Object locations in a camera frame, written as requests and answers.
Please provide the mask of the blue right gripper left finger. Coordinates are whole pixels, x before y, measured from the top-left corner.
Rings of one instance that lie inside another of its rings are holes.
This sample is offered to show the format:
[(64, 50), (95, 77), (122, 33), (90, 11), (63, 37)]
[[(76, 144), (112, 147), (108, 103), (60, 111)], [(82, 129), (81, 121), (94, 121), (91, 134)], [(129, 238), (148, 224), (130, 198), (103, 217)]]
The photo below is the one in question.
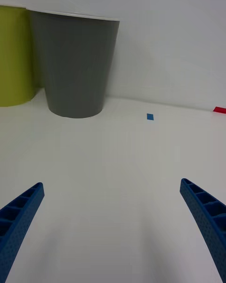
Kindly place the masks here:
[(0, 282), (12, 268), (31, 222), (44, 198), (38, 182), (0, 210)]

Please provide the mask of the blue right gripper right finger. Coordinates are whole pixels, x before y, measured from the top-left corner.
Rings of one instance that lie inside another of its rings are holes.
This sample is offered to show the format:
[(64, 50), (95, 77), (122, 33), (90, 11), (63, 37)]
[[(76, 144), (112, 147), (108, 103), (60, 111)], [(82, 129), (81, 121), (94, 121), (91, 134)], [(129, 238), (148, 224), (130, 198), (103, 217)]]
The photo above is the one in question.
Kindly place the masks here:
[(222, 282), (226, 281), (226, 206), (186, 178), (180, 194), (205, 240)]

